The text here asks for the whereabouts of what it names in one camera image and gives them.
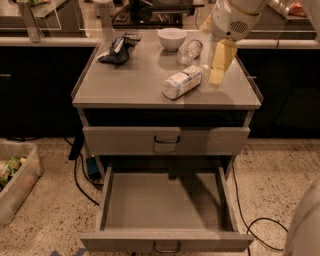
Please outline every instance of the box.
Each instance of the box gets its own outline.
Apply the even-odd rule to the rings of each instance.
[[[9,160],[12,156],[26,158],[0,192],[0,224],[9,224],[12,221],[16,211],[43,173],[37,149],[37,145],[33,143],[0,141],[0,160]]]

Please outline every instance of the black cable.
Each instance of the black cable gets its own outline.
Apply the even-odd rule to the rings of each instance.
[[[88,198],[92,203],[94,203],[95,205],[99,205],[98,202],[96,202],[94,199],[92,199],[79,185],[78,179],[77,179],[77,162],[78,162],[78,157],[76,158],[76,160],[74,161],[74,181],[76,183],[77,188],[80,190],[80,192],[86,197]]]
[[[71,143],[67,138],[63,138],[70,146],[73,146],[73,143]],[[76,186],[77,188],[80,190],[80,192],[86,197],[88,198],[91,202],[93,202],[95,205],[99,205],[98,202],[96,202],[94,199],[92,199],[81,187],[80,187],[80,184],[78,182],[78,179],[77,179],[77,162],[78,162],[78,159],[79,159],[79,156],[80,156],[80,160],[81,160],[81,167],[82,167],[82,172],[83,172],[83,175],[84,177],[86,178],[86,180],[91,184],[93,185],[95,188],[99,189],[99,190],[102,190],[102,187],[103,187],[103,184],[97,184],[97,183],[94,183],[92,180],[89,179],[89,177],[86,175],[86,172],[85,172],[85,168],[84,168],[84,160],[83,160],[83,156],[82,154],[80,153],[75,161],[74,161],[74,181],[76,183]]]
[[[238,187],[238,182],[237,182],[237,178],[236,178],[236,174],[235,174],[235,169],[234,169],[234,166],[233,166],[233,177],[234,177],[234,183],[235,183],[235,187],[236,187],[236,197],[237,197],[237,204],[238,204],[238,208],[239,208],[239,213],[240,213],[240,217],[244,223],[244,225],[246,226],[247,228],[247,234],[250,232],[253,237],[255,239],[257,239],[260,243],[262,243],[264,246],[266,246],[267,248],[271,249],[271,250],[274,250],[274,251],[283,251],[284,249],[280,249],[280,248],[276,248],[276,247],[273,247],[269,244],[267,244],[266,242],[264,242],[260,237],[258,237],[252,230],[251,230],[251,226],[253,224],[255,224],[256,222],[258,221],[261,221],[261,220],[267,220],[267,221],[271,221],[271,222],[274,222],[276,223],[277,225],[279,225],[281,228],[283,228],[287,233],[288,233],[288,229],[283,226],[280,222],[276,221],[276,220],[273,220],[271,218],[265,218],[265,217],[261,217],[261,218],[258,218],[256,220],[254,220],[253,222],[251,222],[250,225],[247,225],[246,221],[244,220],[244,217],[243,217],[243,213],[242,213],[242,208],[241,208],[241,204],[240,204],[240,197],[239,197],[239,187]],[[250,256],[251,255],[251,252],[250,252],[250,248],[248,247],[248,255]]]
[[[79,154],[79,156],[80,156],[80,158],[81,158],[82,173],[83,173],[84,177],[86,178],[86,180],[87,180],[91,185],[93,185],[96,189],[102,190],[103,184],[101,184],[101,183],[94,183],[94,182],[88,177],[88,175],[86,174],[85,168],[84,168],[83,156],[82,156],[81,153]]]

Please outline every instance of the cabinet top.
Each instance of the cabinet top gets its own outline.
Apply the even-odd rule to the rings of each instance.
[[[96,56],[109,49],[111,42],[125,31],[107,31]],[[161,46],[156,30],[130,30],[142,35],[130,59],[122,66],[92,59],[75,89],[73,105],[79,108],[154,108],[154,109],[239,109],[261,106],[252,85],[234,59],[224,80],[216,88],[201,84],[177,100],[162,93],[162,82],[186,68],[177,62],[177,52]],[[196,63],[208,64],[213,47],[211,34],[187,31],[185,43],[201,40],[203,50]]]

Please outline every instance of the terrazzo floor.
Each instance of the terrazzo floor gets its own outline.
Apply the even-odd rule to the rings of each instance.
[[[44,173],[14,220],[9,225],[0,226],[0,255],[130,255],[89,253],[84,249],[79,237],[81,233],[94,231],[98,207],[88,201],[75,185],[75,162],[68,160],[70,145],[63,138],[43,138],[32,143],[38,145]],[[80,167],[79,161],[77,176],[81,187],[99,201],[100,191],[83,178]],[[237,157],[234,169],[246,222],[269,217],[289,227],[297,203],[320,174],[320,140],[249,139]],[[239,231],[244,234],[246,228],[237,207],[233,175],[227,183]],[[284,246],[286,233],[279,226],[259,222],[252,230],[272,246]],[[252,256],[281,255],[281,252],[267,249],[258,241],[254,241],[250,249]],[[178,255],[244,256],[248,253]]]

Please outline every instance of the white bowl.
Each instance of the white bowl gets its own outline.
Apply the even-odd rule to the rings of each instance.
[[[177,51],[184,43],[187,32],[180,28],[164,28],[158,31],[158,37],[166,51]]]

